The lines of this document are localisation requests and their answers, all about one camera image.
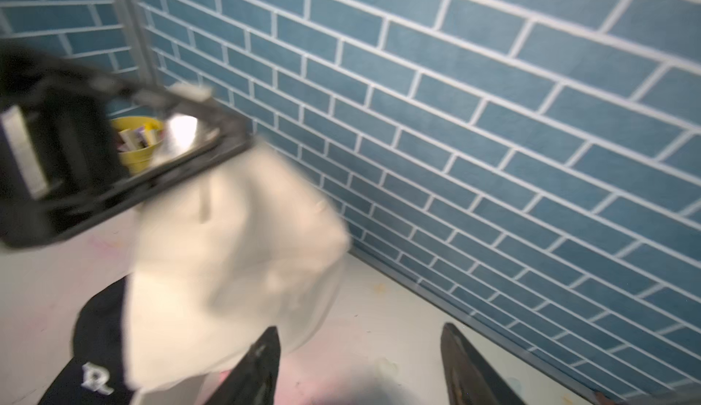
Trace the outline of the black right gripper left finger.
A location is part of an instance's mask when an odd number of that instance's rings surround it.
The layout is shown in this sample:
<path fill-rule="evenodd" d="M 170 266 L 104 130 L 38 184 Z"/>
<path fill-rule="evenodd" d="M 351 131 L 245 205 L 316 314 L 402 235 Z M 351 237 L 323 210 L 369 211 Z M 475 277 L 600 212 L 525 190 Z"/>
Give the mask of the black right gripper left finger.
<path fill-rule="evenodd" d="M 276 327 L 267 328 L 206 405 L 273 405 L 281 346 Z"/>

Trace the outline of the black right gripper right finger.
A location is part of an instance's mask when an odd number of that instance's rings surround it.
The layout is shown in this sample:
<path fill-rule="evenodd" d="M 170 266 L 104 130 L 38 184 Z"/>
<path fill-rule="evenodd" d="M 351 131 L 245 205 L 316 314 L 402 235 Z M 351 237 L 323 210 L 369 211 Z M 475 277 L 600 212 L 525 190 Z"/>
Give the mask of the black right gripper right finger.
<path fill-rule="evenodd" d="M 450 405 L 525 405 L 452 323 L 443 326 L 440 350 Z"/>

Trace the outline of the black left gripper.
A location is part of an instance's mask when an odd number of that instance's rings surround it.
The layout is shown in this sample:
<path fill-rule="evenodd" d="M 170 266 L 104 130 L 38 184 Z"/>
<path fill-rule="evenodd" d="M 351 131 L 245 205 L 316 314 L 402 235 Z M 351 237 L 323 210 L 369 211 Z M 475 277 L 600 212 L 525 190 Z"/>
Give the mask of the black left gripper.
<path fill-rule="evenodd" d="M 109 113 L 109 107 L 123 111 Z M 129 177 L 111 120 L 153 117 L 159 148 L 197 148 Z M 113 76 L 20 45 L 1 46 L 1 241 L 67 241 L 252 147 L 248 120 L 206 96 Z"/>

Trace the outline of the cream cap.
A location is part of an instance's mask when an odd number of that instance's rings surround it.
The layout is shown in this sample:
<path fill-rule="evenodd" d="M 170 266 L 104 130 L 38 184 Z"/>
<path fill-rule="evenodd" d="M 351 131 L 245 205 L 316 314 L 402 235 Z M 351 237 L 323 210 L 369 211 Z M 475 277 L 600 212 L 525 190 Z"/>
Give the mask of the cream cap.
<path fill-rule="evenodd" d="M 230 370 L 269 327 L 296 350 L 328 314 L 351 243 L 333 202 L 262 140 L 153 197 L 127 278 L 127 383 Z"/>

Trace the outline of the black baseball cap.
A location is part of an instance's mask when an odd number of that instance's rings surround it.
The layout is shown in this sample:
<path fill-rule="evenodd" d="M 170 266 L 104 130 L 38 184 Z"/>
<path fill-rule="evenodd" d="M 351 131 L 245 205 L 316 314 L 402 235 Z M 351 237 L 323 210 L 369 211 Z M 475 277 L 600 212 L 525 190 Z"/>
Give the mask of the black baseball cap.
<path fill-rule="evenodd" d="M 93 296 L 80 310 L 71 339 L 72 357 L 39 405 L 129 404 L 134 391 L 124 379 L 122 310 L 126 279 Z"/>

